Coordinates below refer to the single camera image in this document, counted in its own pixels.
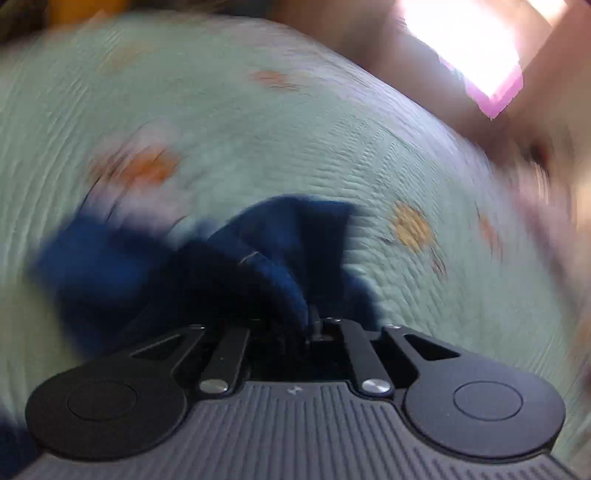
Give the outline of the blue knit sweater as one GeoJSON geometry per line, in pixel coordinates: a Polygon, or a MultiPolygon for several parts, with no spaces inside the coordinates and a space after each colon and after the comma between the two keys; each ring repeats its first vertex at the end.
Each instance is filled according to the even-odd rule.
{"type": "Polygon", "coordinates": [[[34,257],[31,277],[89,360],[39,384],[1,423],[1,475],[31,479],[200,476],[207,443],[254,416],[324,443],[342,407],[367,401],[361,371],[379,335],[370,289],[346,271],[356,207],[280,196],[183,240],[78,213],[34,257]],[[310,343],[315,305],[328,342],[310,343]]]}

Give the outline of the green quilted bee bedspread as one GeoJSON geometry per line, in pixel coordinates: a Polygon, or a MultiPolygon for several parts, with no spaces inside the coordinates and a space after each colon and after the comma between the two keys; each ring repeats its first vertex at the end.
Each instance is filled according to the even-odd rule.
{"type": "Polygon", "coordinates": [[[586,403],[574,320],[486,155],[371,74],[262,20],[130,15],[1,52],[1,416],[79,354],[26,280],[86,191],[93,147],[161,128],[191,219],[304,194],[363,208],[346,267],[387,321],[532,371],[563,396],[572,463],[586,403]]]}

